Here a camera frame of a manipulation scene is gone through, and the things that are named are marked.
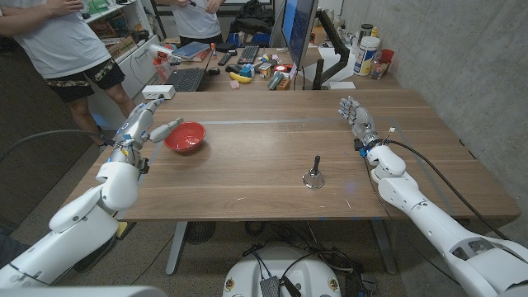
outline camouflage shorts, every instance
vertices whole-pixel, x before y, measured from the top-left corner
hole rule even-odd
[[[125,75],[119,65],[114,59],[108,59],[83,72],[61,78],[47,78],[45,81],[64,102],[68,103],[94,93],[87,77],[103,90],[114,87],[125,80]]]

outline person's arm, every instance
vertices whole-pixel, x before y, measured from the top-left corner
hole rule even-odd
[[[46,4],[31,8],[1,7],[0,35],[13,37],[39,28],[53,17],[61,17],[83,9],[79,0],[49,0]]]
[[[225,0],[209,0],[205,12],[216,13],[220,8],[220,5],[224,4]]]
[[[179,7],[186,7],[190,4],[189,0],[155,0],[158,4],[178,5]]]

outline computer mouse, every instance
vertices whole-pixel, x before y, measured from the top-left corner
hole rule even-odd
[[[218,69],[218,68],[209,68],[209,70],[207,70],[207,73],[209,75],[219,75],[220,74],[220,69]]]
[[[237,64],[229,64],[225,66],[225,72],[234,72],[238,74],[241,69],[242,69],[242,66],[237,65]]]

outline power strip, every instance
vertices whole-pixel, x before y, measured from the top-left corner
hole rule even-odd
[[[176,93],[173,85],[150,85],[145,86],[142,91],[145,99],[158,99],[163,95],[164,99],[172,99],[172,96]]]

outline banana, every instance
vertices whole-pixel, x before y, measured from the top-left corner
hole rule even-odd
[[[239,83],[249,83],[251,82],[251,78],[243,77],[242,75],[238,75],[234,72],[229,73],[229,76],[234,79],[238,80]]]

